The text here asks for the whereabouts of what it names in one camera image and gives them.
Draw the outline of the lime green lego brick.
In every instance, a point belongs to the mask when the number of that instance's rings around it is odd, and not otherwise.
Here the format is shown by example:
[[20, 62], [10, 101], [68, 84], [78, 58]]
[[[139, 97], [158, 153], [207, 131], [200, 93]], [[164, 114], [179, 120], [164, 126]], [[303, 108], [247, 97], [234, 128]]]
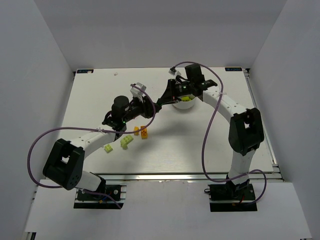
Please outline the lime green lego brick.
[[191, 101], [192, 99], [189, 97], [189, 96], [184, 96], [184, 97], [182, 97], [181, 98], [181, 101], [182, 102], [189, 102], [189, 101]]

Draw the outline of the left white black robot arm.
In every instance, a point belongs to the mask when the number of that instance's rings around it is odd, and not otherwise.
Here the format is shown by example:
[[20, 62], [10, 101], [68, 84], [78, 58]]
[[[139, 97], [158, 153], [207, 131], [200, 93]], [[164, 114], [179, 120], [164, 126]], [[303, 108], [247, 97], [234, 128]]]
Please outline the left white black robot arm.
[[99, 148], [113, 143], [127, 133], [127, 122], [142, 116], [155, 117], [161, 104], [154, 103], [147, 96], [116, 97], [102, 124], [90, 128], [88, 133], [73, 140], [58, 139], [43, 168], [43, 175], [65, 190], [74, 188], [92, 195], [106, 193], [106, 181], [92, 172], [83, 170], [85, 159]]

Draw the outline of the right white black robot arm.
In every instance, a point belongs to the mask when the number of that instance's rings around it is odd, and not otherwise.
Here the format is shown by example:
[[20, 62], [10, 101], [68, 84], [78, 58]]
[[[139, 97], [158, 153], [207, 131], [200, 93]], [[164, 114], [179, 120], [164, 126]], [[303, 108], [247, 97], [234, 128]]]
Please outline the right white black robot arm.
[[175, 104], [187, 95], [193, 95], [214, 108], [213, 115], [220, 114], [229, 124], [228, 142], [233, 150], [230, 170], [225, 184], [235, 195], [249, 186], [249, 172], [252, 158], [264, 141], [261, 113], [257, 108], [246, 108], [224, 92], [221, 80], [206, 80], [202, 73], [203, 65], [188, 62], [185, 66], [186, 78], [176, 67], [170, 68], [173, 76], [167, 82], [166, 90], [157, 100], [157, 105]]

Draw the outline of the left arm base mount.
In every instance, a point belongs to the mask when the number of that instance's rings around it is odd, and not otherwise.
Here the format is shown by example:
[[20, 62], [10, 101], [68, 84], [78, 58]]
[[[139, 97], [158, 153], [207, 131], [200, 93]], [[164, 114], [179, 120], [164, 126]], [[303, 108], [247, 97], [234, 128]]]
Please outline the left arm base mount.
[[107, 184], [103, 194], [87, 193], [77, 190], [73, 204], [74, 209], [120, 210], [126, 199], [127, 186]]

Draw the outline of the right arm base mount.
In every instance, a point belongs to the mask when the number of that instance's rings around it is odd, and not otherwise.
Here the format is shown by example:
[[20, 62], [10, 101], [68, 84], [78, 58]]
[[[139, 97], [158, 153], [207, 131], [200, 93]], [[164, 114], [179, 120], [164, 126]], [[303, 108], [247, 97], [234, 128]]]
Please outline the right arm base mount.
[[209, 208], [211, 213], [235, 213], [235, 212], [257, 212], [257, 204], [253, 185], [240, 190], [232, 196], [224, 184], [210, 184], [204, 189], [209, 196]]

